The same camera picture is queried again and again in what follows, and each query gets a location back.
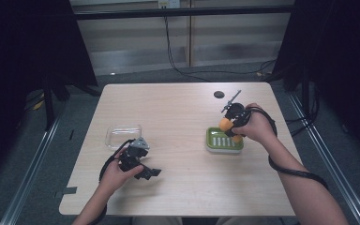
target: black round hole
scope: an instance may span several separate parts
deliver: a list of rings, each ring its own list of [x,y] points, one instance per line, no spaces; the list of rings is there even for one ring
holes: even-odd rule
[[[224,98],[224,93],[221,92],[221,91],[216,91],[214,94],[213,94],[216,98]]]

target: orange object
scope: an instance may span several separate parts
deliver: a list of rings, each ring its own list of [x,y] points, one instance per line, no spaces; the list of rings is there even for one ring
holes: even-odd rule
[[[242,141],[242,136],[237,134],[235,136],[232,137],[232,140],[235,142],[235,143],[239,143]]]
[[[233,122],[227,118],[222,118],[218,124],[218,127],[221,129],[221,131],[227,131],[233,127]]]

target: black curtain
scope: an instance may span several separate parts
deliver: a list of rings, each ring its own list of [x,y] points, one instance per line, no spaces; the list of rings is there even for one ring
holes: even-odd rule
[[[348,130],[360,141],[360,1],[296,1],[273,71],[293,90],[315,82]]]
[[[0,158],[8,150],[30,91],[97,85],[68,0],[0,0]]]

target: human hand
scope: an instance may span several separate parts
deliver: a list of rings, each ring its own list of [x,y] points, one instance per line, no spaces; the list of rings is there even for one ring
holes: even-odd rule
[[[116,157],[119,158],[125,150],[126,148],[122,149]],[[119,159],[116,159],[108,165],[98,188],[108,196],[111,196],[117,189],[123,186],[130,177],[140,173],[143,169],[144,166],[139,165],[129,171],[123,172],[121,168],[119,168]]]
[[[262,108],[256,103],[251,103],[246,106],[247,108],[257,107]],[[264,115],[258,112],[252,112],[250,119],[246,125],[242,127],[232,128],[232,132],[235,134],[243,134],[248,136],[251,140],[254,140],[258,143],[264,143],[271,138],[276,138],[276,135],[271,128],[270,123]]]

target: forearm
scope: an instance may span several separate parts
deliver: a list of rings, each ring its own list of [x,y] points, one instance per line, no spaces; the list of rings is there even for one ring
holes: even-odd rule
[[[262,145],[278,166],[308,172],[277,138],[267,139]],[[301,224],[348,223],[338,203],[322,184],[282,172],[278,175]]]
[[[110,197],[111,194],[105,193],[105,191],[102,191],[101,188],[97,188],[93,196],[72,224],[84,225],[94,221],[98,218],[98,216],[100,216]]]

